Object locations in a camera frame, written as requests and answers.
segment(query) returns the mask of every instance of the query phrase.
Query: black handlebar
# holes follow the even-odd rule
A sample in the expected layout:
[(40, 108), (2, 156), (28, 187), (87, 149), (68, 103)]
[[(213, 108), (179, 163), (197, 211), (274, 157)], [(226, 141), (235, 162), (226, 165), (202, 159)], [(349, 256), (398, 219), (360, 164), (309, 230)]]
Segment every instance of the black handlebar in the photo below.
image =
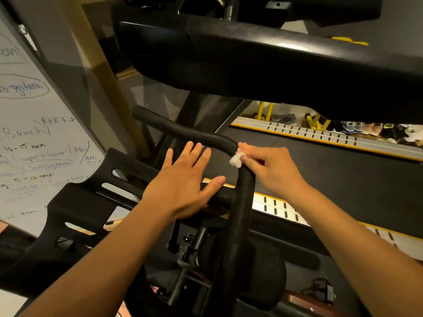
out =
[[(235, 141), (229, 138), (199, 132), (183, 127), (142, 106), (135, 106), (132, 116), (157, 130), (183, 139), (201, 142), (232, 156), (237, 150)], [(219, 260), (219, 268), (214, 276), (213, 285), (204, 316), (229, 317), (232, 315), (238, 293), (239, 266), (244, 254), (247, 234), (250, 227), (252, 200), (254, 197), (255, 175), (245, 166), (239, 169), (235, 198), (230, 206), (230, 217), (224, 232), (225, 242)]]

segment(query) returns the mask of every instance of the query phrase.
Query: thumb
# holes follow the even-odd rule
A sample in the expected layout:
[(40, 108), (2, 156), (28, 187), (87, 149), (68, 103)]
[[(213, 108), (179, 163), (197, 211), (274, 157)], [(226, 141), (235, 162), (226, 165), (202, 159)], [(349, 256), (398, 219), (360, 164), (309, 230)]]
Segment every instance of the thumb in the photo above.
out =
[(210, 181), (207, 186), (200, 192), (201, 198), (205, 202), (209, 202), (210, 198), (219, 191), (219, 189), (225, 184), (226, 178), (224, 176), (219, 176)]
[(257, 161), (254, 159), (248, 158), (247, 156), (243, 155), (240, 158), (241, 162), (246, 165), (248, 168), (251, 169), (252, 172), (254, 172), (257, 176), (260, 176), (260, 174), (263, 172), (265, 166), (260, 165)]

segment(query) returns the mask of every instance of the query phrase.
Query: row of shoes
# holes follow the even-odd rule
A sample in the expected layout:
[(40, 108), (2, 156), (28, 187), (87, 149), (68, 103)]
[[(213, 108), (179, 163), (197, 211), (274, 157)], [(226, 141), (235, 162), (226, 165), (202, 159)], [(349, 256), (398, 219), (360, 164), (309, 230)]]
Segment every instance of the row of shoes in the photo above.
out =
[(345, 134), (362, 133), (371, 136), (380, 135), (382, 138), (388, 139), (387, 141), (395, 143), (402, 139), (407, 142), (423, 140), (422, 125), (331, 121), (326, 131)]

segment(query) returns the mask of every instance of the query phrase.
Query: person's right hand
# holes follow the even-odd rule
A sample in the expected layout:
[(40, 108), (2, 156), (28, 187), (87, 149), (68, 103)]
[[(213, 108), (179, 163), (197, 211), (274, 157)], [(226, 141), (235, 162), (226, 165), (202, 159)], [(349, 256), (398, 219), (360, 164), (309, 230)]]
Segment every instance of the person's right hand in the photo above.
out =
[(286, 148), (260, 148), (238, 143), (241, 162), (250, 168), (266, 189), (289, 202), (307, 185)]

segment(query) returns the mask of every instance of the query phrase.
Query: white cloth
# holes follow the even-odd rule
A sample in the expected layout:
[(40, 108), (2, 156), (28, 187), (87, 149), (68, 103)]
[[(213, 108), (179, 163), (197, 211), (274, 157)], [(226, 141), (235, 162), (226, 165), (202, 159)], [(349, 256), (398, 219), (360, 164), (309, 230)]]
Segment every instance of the white cloth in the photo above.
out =
[(243, 152), (240, 152), (240, 153), (237, 153), (236, 155), (234, 155), (234, 156), (233, 156), (233, 157), (229, 160), (230, 165), (231, 165), (231, 166), (234, 166), (234, 167), (237, 167), (237, 168), (240, 168), (240, 167), (242, 166), (242, 162), (241, 162), (240, 158), (241, 158), (243, 155), (245, 155), (245, 153), (243, 153)]

